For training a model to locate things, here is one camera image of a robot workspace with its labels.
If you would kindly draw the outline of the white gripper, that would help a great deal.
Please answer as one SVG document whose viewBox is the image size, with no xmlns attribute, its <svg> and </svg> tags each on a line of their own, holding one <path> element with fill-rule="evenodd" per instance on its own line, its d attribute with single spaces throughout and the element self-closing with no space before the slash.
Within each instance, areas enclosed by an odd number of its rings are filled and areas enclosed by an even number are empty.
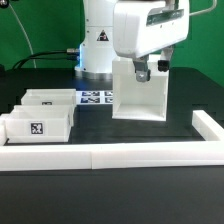
<svg viewBox="0 0 224 224">
<path fill-rule="evenodd" d="M 171 45 L 185 40 L 188 29 L 189 0 L 118 1 L 114 7 L 113 47 L 118 56 L 134 59 L 138 82 L 150 80 L 150 53 L 164 48 L 158 70 L 170 69 Z"/>
</svg>

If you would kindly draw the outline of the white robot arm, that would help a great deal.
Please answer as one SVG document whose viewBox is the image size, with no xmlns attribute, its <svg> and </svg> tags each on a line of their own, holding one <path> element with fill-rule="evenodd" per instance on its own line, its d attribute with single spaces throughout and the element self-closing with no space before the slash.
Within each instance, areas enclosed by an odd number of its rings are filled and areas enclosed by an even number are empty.
<svg viewBox="0 0 224 224">
<path fill-rule="evenodd" d="M 167 53 L 186 39 L 189 0 L 83 0 L 85 37 L 79 46 L 76 75 L 112 78 L 112 60 L 119 56 L 146 59 Z"/>
</svg>

